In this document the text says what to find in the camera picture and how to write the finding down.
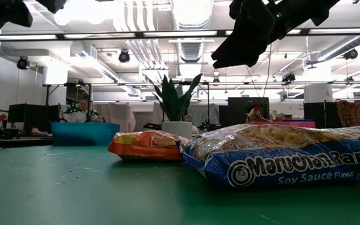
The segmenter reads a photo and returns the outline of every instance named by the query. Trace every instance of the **cable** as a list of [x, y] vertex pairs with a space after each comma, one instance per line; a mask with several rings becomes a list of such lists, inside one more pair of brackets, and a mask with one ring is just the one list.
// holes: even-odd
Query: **cable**
[[267, 66], [267, 79], [266, 79], [265, 88], [263, 89], [263, 98], [265, 97], [266, 86], [268, 86], [271, 58], [272, 58], [272, 44], [270, 44], [270, 50], [269, 50], [269, 65]]
[[249, 77], [251, 78], [252, 84], [254, 85], [254, 89], [255, 89], [255, 91], [256, 91], [256, 94], [257, 94], [257, 96], [259, 97], [259, 91], [256, 89], [254, 79], [253, 79], [253, 77], [251, 76], [251, 73], [249, 72], [248, 66], [247, 66], [247, 65], [245, 65], [245, 68], [247, 68], [247, 71], [248, 71]]

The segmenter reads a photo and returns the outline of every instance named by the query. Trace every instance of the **white plant pot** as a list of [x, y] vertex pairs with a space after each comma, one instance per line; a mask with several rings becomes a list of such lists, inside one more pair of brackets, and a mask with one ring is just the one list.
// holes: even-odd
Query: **white plant pot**
[[182, 136], [184, 138], [193, 138], [193, 124], [191, 122], [182, 121], [166, 121], [162, 122], [162, 131]]

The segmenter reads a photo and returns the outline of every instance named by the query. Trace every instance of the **desk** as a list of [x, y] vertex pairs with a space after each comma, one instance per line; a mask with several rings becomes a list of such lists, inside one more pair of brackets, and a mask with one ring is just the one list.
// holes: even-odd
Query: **desk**
[[0, 224], [360, 224], [360, 182], [217, 190], [180, 164], [105, 147], [0, 149]]

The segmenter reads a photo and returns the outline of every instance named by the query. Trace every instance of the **maruchan logo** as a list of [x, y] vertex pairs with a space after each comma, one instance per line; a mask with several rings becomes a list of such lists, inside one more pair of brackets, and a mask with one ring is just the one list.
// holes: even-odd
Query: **maruchan logo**
[[312, 156], [297, 153], [292, 156], [274, 158], [247, 157], [244, 161], [234, 161], [227, 170], [227, 179], [233, 187], [251, 185], [261, 176], [275, 176], [282, 173], [303, 173], [307, 170], [334, 168], [342, 165], [360, 164], [360, 151], [340, 153], [336, 151]]

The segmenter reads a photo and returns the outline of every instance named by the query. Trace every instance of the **ramen package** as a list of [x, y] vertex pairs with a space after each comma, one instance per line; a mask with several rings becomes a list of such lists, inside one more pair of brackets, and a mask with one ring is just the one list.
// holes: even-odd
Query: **ramen package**
[[122, 159], [159, 159], [183, 161], [176, 141], [186, 143], [188, 139], [162, 131], [117, 133], [108, 151]]
[[240, 124], [179, 145], [188, 166], [220, 186], [350, 183], [360, 173], [360, 126], [313, 129]]

